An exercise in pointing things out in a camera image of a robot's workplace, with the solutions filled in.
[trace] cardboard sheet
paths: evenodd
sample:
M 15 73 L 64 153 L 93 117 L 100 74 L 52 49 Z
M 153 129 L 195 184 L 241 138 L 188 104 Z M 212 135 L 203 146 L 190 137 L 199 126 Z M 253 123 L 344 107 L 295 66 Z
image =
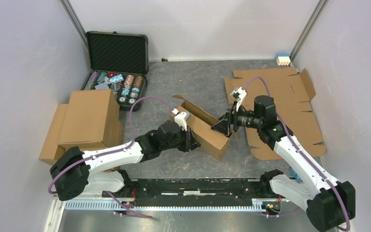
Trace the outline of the cardboard sheet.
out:
M 316 95 L 311 79 L 306 70 L 300 74 L 296 68 L 276 68 L 258 70 L 234 70 L 235 78 L 225 78 L 228 101 L 234 102 L 229 95 L 236 87 L 244 86 L 251 78 L 261 76 L 268 85 L 271 96 L 274 98 L 276 109 L 287 126 L 293 131 L 302 146 L 313 157 L 322 156 L 326 146 L 320 144 L 323 137 L 316 121 L 309 101 Z M 247 97 L 243 106 L 247 110 L 254 109 L 254 98 L 266 95 L 266 89 L 257 79 L 247 87 Z M 251 153 L 260 160 L 281 159 L 274 151 L 264 144 L 258 136 L 257 130 L 246 129 L 248 144 L 254 148 Z

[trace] cardboard box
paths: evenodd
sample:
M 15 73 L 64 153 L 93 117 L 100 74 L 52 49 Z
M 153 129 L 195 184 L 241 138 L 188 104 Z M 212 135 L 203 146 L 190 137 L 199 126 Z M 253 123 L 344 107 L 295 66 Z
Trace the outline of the cardboard box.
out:
M 220 160 L 228 149 L 230 138 L 211 130 L 211 126 L 219 120 L 185 99 L 182 95 L 174 95 L 173 97 L 184 100 L 176 109 L 179 112 L 190 112 L 191 117 L 188 119 L 187 125 L 192 129 L 194 137 L 201 144 L 201 148 L 216 160 Z
M 68 109 L 68 104 L 57 105 L 55 115 L 50 124 L 49 131 L 46 135 L 45 142 L 39 159 L 53 166 L 56 161 L 65 153 L 66 149 L 59 146 L 60 132 L 62 131 L 63 121 Z
M 300 74 L 295 67 L 258 69 L 258 70 L 234 70 L 234 77 L 225 78 L 225 86 L 228 101 L 234 102 L 229 95 L 236 87 L 244 86 L 252 77 L 261 76 L 267 83 L 271 96 L 274 98 L 276 109 L 294 135 L 297 136 L 302 146 L 312 157 L 322 156 L 326 146 L 320 144 L 323 137 L 316 121 L 309 101 L 316 95 L 314 86 L 306 70 Z M 258 95 L 266 95 L 261 80 L 253 81 L 247 87 L 247 96 L 243 106 L 247 110 L 254 109 L 254 98 Z M 257 130 L 246 129 L 248 144 L 254 148 L 251 153 L 260 160 L 281 159 L 274 151 L 264 144 L 258 136 Z
M 110 89 L 74 91 L 60 133 L 64 149 L 98 150 L 116 145 L 119 104 Z

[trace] metal frame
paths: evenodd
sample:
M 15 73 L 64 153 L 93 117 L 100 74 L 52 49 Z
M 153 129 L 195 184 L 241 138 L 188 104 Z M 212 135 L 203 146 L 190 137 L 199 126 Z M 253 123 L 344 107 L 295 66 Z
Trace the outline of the metal frame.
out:
M 132 201 L 132 198 L 119 198 L 121 201 Z M 227 212 L 263 212 L 260 206 L 263 202 L 274 202 L 275 198 L 252 199 L 253 206 L 227 206 L 227 207 L 135 207 L 133 210 L 141 211 L 227 211 Z M 124 210 L 114 204 L 110 198 L 102 198 L 101 192 L 95 195 L 81 195 L 73 200 L 62 202 L 57 195 L 53 197 L 49 214 L 43 232 L 58 232 L 65 210 Z
M 77 17 L 76 12 L 71 6 L 71 3 L 69 2 L 69 0 L 59 0 L 59 1 L 62 4 L 63 8 L 65 9 L 66 13 L 68 14 L 71 20 L 71 23 L 73 24 L 74 28 L 76 29 L 77 34 L 80 36 L 80 38 L 82 39 L 87 49 L 88 45 L 87 45 L 85 29 L 83 28 L 83 25 L 80 22 L 79 18 Z
M 318 4 L 316 5 L 314 11 L 311 14 L 308 22 L 306 23 L 300 37 L 298 38 L 294 48 L 291 51 L 290 58 L 293 61 L 297 56 L 299 50 L 301 49 L 303 43 L 305 42 L 306 38 L 308 37 L 309 32 L 311 31 L 312 27 L 314 27 L 315 22 L 317 21 L 319 15 L 321 14 L 322 10 L 324 9 L 328 0 L 319 0 Z

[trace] foam lining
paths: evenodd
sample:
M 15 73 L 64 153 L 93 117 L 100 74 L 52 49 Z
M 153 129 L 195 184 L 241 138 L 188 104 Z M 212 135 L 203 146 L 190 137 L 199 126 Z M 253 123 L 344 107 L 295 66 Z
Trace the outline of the foam lining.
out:
M 98 32 L 86 36 L 92 69 L 147 74 L 147 37 Z

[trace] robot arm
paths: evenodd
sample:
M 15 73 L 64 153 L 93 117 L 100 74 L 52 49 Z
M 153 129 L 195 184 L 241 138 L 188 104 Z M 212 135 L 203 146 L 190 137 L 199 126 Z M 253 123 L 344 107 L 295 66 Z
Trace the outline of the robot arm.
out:
M 104 172 L 124 164 L 139 163 L 157 158 L 164 150 L 177 148 L 187 152 L 200 147 L 195 140 L 191 129 L 187 126 L 190 114 L 176 112 L 173 121 L 166 121 L 157 130 L 151 130 L 145 135 L 135 139 L 134 144 L 128 148 L 129 143 L 110 147 L 97 151 L 80 151 L 78 147 L 72 147 L 50 169 L 52 178 L 71 164 L 88 159 L 68 170 L 55 183 L 58 197 L 61 201 L 67 201 L 74 197 L 94 191 L 118 192 L 131 181 L 123 170 L 118 172 Z
M 339 193 L 349 218 L 353 219 L 356 198 L 352 184 L 347 181 L 339 182 L 308 154 L 289 128 L 287 134 L 282 122 L 277 120 L 273 98 L 257 96 L 253 111 L 247 111 L 243 107 L 237 110 L 238 105 L 241 105 L 241 99 L 235 97 L 237 91 L 235 89 L 231 94 L 235 98 L 233 106 L 212 129 L 227 136 L 236 132 L 240 126 L 257 129 L 261 141 L 287 161 L 303 180 L 302 183 L 297 183 L 281 171 L 273 170 L 260 178 L 264 193 L 286 197 L 306 211 L 309 220 L 319 231 L 326 231 L 345 222 L 339 200 L 327 183 L 329 180 Z

